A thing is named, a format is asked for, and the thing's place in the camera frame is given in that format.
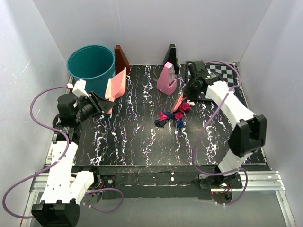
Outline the pink hand brush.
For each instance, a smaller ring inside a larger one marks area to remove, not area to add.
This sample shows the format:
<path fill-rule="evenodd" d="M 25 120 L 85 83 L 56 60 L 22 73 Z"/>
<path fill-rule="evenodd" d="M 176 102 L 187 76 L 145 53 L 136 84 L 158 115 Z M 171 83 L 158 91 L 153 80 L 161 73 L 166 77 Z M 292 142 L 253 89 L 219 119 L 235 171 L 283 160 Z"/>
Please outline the pink hand brush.
<path fill-rule="evenodd" d="M 174 105 L 172 106 L 170 112 L 171 112 L 171 113 L 176 112 L 176 111 L 179 109 L 179 107 L 180 107 L 180 105 L 182 104 L 182 102 L 183 102 L 184 100 L 186 100 L 186 98 L 187 98 L 187 97 L 184 96 L 183 93 L 181 93 L 181 94 L 178 96 L 178 98 L 176 99 L 176 101 L 175 101 Z"/>

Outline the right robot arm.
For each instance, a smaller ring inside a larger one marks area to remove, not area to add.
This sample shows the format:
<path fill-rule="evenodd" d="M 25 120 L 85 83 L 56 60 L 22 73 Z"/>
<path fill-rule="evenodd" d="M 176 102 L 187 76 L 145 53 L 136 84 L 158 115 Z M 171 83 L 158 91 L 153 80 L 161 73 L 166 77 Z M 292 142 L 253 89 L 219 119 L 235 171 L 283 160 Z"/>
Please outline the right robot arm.
<path fill-rule="evenodd" d="M 218 73 L 209 73 L 203 61 L 190 63 L 188 69 L 191 78 L 183 92 L 183 100 L 196 100 L 201 93 L 206 94 L 217 104 L 215 113 L 222 111 L 232 125 L 228 152 L 216 166 L 215 173 L 207 173 L 214 176 L 218 187 L 225 188 L 244 161 L 265 145 L 267 119 L 249 110 L 234 94 L 235 87 L 227 86 Z"/>

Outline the pink dustpan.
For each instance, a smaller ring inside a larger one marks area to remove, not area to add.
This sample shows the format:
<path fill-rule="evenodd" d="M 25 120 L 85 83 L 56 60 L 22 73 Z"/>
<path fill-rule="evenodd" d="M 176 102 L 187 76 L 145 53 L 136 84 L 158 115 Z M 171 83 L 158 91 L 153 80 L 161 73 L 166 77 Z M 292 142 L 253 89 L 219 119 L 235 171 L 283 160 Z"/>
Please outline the pink dustpan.
<path fill-rule="evenodd" d="M 105 92 L 105 99 L 114 102 L 116 99 L 120 98 L 126 90 L 126 67 L 116 74 L 114 77 L 110 78 L 107 83 L 107 89 Z"/>

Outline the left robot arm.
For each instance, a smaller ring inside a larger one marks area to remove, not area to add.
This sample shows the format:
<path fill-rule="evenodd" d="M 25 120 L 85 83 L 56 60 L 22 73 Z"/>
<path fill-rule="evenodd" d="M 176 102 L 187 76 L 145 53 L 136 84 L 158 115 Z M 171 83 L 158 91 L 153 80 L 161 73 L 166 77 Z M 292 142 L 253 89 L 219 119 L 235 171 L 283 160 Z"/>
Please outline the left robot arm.
<path fill-rule="evenodd" d="M 109 113 L 114 100 L 103 99 L 94 92 L 67 93 L 57 99 L 54 118 L 52 160 L 45 190 L 31 213 L 44 227 L 74 227 L 80 217 L 80 202 L 88 190 L 98 190 L 104 183 L 94 168 L 72 174 L 75 154 L 82 132 L 82 122 L 91 116 Z"/>

